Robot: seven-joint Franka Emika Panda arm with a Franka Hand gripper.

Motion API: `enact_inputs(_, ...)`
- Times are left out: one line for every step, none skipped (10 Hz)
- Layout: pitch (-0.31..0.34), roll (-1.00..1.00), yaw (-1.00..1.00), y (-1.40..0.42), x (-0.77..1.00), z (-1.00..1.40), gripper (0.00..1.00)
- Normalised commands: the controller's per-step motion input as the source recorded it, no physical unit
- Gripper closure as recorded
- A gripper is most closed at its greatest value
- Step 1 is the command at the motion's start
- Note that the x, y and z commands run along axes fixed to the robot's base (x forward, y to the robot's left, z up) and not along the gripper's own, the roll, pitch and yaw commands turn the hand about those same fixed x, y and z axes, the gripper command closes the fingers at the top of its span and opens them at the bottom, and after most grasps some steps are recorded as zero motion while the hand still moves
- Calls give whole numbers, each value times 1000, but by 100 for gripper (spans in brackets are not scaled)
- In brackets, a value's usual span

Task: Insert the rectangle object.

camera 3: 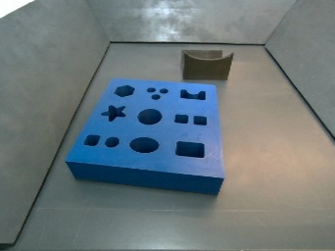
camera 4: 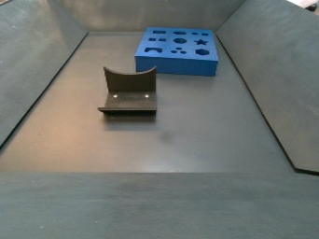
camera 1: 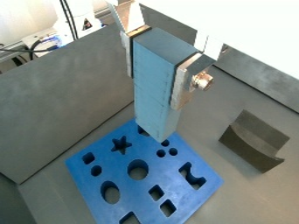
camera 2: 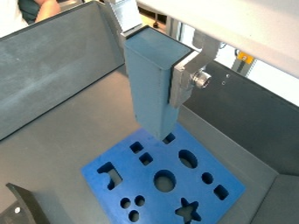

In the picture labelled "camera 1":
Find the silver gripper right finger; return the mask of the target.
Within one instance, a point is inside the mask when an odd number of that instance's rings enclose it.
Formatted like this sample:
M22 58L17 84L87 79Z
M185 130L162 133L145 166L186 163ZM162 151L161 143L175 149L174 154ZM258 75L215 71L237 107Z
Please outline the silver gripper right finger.
M178 66L173 84L171 107L183 108L193 99L195 89L207 91L214 78L209 73L211 65L218 61L223 42L210 35L198 34L194 47L198 52Z

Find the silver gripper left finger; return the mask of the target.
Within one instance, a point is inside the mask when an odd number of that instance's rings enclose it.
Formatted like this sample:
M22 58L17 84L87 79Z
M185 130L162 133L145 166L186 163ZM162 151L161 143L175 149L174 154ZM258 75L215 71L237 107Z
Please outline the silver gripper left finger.
M121 39L126 48L127 75L134 77L134 38L147 32L142 7L138 0L106 0L113 17L121 30Z

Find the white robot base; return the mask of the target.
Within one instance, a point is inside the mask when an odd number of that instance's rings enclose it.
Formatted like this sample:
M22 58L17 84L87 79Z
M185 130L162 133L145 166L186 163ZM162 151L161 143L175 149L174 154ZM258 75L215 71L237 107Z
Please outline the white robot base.
M30 60L66 46L102 28L93 0L54 0L58 20L53 28L23 39Z

